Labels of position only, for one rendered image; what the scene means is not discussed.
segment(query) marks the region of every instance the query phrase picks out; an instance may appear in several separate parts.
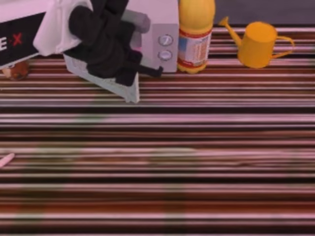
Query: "watering can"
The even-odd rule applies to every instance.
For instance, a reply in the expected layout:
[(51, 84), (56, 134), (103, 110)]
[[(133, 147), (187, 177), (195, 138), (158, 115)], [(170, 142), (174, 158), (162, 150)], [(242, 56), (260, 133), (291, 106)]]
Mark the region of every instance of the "watering can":
[[(285, 36), (278, 36), (277, 30), (265, 22), (253, 22), (245, 29), (243, 39), (241, 39), (228, 24), (228, 17), (219, 22), (220, 26), (225, 26), (238, 47), (238, 60), (250, 68), (264, 68), (272, 59), (280, 58), (291, 54), (294, 48), (293, 39)], [(277, 39), (287, 40), (292, 44), (292, 50), (273, 54)]]

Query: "gray background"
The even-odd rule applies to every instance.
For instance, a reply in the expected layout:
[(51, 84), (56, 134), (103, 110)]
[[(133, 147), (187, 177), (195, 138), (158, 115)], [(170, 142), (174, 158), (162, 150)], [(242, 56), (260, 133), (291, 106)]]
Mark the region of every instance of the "gray background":
[(216, 0), (216, 5), (215, 23), (229, 16), (231, 24), (265, 21), (315, 25), (315, 0)]

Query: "bottle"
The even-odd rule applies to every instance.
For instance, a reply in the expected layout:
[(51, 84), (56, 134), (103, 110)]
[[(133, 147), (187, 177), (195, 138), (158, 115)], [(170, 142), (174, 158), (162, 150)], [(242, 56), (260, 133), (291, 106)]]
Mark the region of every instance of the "bottle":
[(215, 0), (180, 0), (180, 36), (177, 68), (190, 74), (207, 66)]

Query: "table surface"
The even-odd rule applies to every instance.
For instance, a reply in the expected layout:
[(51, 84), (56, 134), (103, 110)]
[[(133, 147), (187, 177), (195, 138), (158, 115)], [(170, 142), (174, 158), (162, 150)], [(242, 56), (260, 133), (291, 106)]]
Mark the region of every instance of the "table surface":
[(294, 54), (253, 70), (216, 28), (205, 71), (141, 77), (139, 104), (60, 56), (1, 78), (0, 232), (312, 234), (315, 29), (278, 30)]

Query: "pink object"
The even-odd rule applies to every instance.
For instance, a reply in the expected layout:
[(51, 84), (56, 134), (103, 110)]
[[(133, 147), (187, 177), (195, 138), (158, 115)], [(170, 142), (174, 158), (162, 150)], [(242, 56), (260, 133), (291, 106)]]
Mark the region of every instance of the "pink object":
[(6, 166), (10, 161), (13, 160), (14, 157), (15, 157), (15, 154), (11, 153), (11, 154), (3, 157), (2, 159), (0, 159), (0, 168)]

